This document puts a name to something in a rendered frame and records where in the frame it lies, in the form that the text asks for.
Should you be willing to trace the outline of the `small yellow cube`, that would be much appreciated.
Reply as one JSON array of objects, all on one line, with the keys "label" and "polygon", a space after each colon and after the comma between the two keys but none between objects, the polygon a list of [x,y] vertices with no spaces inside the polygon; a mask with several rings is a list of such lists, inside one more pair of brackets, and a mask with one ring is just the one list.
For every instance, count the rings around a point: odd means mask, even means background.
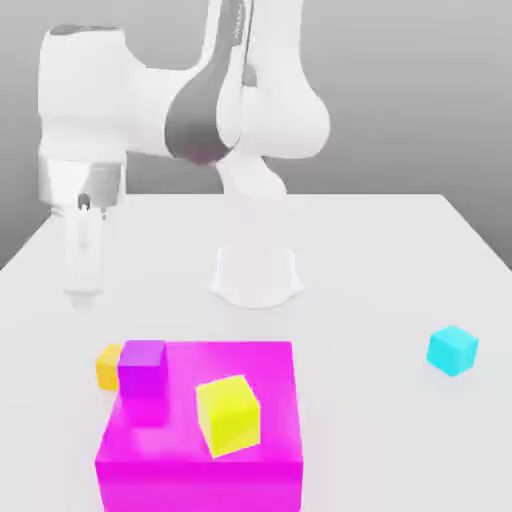
[{"label": "small yellow cube", "polygon": [[200,384],[195,389],[198,424],[212,458],[261,442],[261,406],[244,375]]}]

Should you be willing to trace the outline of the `large magenta box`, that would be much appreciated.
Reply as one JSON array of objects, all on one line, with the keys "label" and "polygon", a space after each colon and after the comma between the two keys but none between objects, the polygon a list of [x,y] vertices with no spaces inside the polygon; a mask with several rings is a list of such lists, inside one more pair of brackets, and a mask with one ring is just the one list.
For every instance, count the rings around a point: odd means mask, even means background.
[{"label": "large magenta box", "polygon": [[[165,342],[168,416],[130,425],[114,403],[95,467],[105,512],[300,512],[303,456],[286,341]],[[261,442],[212,458],[198,385],[244,375],[261,406]]]}]

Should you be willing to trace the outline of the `small cyan cube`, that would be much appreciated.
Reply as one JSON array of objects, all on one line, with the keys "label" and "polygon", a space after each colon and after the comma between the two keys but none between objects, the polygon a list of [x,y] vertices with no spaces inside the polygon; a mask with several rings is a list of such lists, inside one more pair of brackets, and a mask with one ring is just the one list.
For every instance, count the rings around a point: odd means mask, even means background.
[{"label": "small cyan cube", "polygon": [[477,337],[457,326],[448,326],[430,336],[426,359],[454,377],[473,366],[478,346]]}]

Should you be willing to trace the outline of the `small orange cube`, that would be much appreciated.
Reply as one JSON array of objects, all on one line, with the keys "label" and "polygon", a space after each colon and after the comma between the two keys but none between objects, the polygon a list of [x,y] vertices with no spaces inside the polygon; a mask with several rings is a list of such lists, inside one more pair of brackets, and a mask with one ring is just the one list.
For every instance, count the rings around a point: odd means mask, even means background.
[{"label": "small orange cube", "polygon": [[95,368],[100,389],[112,392],[119,390],[117,365],[121,352],[121,344],[109,344],[98,357]]}]

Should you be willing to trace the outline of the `small purple cube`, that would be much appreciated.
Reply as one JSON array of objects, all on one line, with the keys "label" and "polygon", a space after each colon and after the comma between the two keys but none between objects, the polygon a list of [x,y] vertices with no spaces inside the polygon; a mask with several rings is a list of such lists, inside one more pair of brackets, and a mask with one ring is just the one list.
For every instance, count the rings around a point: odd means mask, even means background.
[{"label": "small purple cube", "polygon": [[121,409],[135,427],[160,427],[168,416],[168,363],[161,340],[128,340],[118,363]]}]

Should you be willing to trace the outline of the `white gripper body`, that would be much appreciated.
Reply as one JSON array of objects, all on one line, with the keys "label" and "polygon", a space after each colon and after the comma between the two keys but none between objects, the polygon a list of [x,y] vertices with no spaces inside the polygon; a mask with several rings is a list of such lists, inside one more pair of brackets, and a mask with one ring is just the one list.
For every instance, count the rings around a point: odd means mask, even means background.
[{"label": "white gripper body", "polygon": [[68,209],[64,224],[65,290],[97,294],[102,289],[102,212],[93,207]]}]

